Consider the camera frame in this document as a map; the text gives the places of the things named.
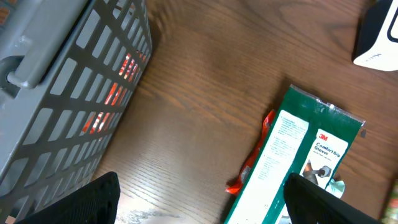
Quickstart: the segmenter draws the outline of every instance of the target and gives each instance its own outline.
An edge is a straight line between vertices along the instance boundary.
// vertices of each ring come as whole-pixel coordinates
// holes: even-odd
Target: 3m logo
[[[319,138],[322,139],[322,140],[325,140],[325,141],[328,140],[328,137],[326,135],[324,135],[324,134],[320,134]]]

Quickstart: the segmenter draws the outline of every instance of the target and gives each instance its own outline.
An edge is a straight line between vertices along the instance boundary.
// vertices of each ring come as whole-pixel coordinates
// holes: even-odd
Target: red object
[[[126,59],[124,59],[124,62],[123,62],[123,64],[122,64],[122,67],[120,68],[119,75],[122,75],[122,74],[123,74],[124,69],[126,68],[127,63],[129,62],[130,57],[131,57],[131,54],[127,54],[127,55],[126,55]]]
[[[105,105],[107,105],[111,101],[111,97],[113,96],[113,93],[116,91],[116,87],[118,87],[118,84],[113,83],[112,89],[111,89],[111,91],[109,91],[109,94],[106,97]]]
[[[95,122],[94,122],[94,124],[93,124],[93,127],[91,128],[90,134],[94,134],[95,129],[97,128],[97,125],[98,125],[98,123],[100,122],[100,120],[101,120],[103,114],[104,114],[103,112],[100,112],[100,113],[98,114],[98,117],[97,117],[97,119],[95,120]]]
[[[90,118],[88,119],[88,121],[86,122],[85,126],[83,127],[83,129],[81,131],[83,131],[84,133],[87,132],[88,128],[90,127],[91,122],[93,121],[95,117],[95,113],[93,113]]]
[[[132,80],[134,74],[136,73],[137,67],[138,67],[138,64],[136,64],[136,65],[134,66],[134,68],[132,69],[132,72],[131,72],[131,75],[130,75],[130,78],[129,78],[129,82],[131,82],[131,80]]]
[[[119,97],[119,101],[118,101],[118,104],[117,104],[117,106],[120,106],[120,103],[122,102],[122,100],[123,100],[123,98],[124,98],[124,95],[126,94],[126,88],[123,90],[123,92],[122,92],[122,95]]]
[[[112,101],[112,106],[114,106],[114,104],[117,102],[119,96],[120,96],[120,92],[122,92],[123,86],[119,87],[119,90],[116,92],[113,101]]]
[[[260,154],[260,150],[262,145],[264,144],[264,141],[266,140],[267,134],[269,129],[271,128],[271,124],[275,118],[275,111],[272,110],[267,117],[264,119],[264,122],[262,123],[262,132],[261,132],[261,139],[257,143],[256,147],[254,148],[253,153],[250,155],[250,157],[246,160],[244,165],[242,166],[242,169],[239,173],[239,177],[236,180],[235,184],[232,186],[228,187],[225,191],[233,194],[233,195],[239,195],[240,191],[243,189],[244,183],[250,174],[250,170],[253,168],[253,165]]]

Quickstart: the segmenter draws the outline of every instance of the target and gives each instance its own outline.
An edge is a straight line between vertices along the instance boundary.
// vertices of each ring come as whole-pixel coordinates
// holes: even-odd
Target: wood grain
[[[290,83],[366,120],[338,173],[343,200],[379,218],[398,172],[398,73],[351,62],[368,5],[148,0],[160,42],[95,175],[118,173],[118,221],[218,223],[225,183]]]

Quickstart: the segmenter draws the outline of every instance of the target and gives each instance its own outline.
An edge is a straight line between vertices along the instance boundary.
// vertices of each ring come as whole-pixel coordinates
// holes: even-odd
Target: green packaging
[[[291,85],[225,223],[289,223],[291,172],[325,189],[364,121]]]

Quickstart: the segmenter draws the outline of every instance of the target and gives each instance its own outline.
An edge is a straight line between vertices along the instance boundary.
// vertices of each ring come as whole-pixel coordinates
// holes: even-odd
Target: black object
[[[113,224],[119,197],[118,175],[108,172],[17,224]]]
[[[359,57],[372,48],[377,40],[377,37],[379,36],[381,27],[383,26],[391,4],[392,0],[382,0],[377,1],[372,7],[369,8],[361,23],[354,58]],[[397,39],[391,37],[391,29],[394,25],[394,21],[395,19],[393,19],[391,22],[387,36],[391,41],[398,42]]]
[[[284,198],[293,224],[380,223],[296,173],[286,180]]]

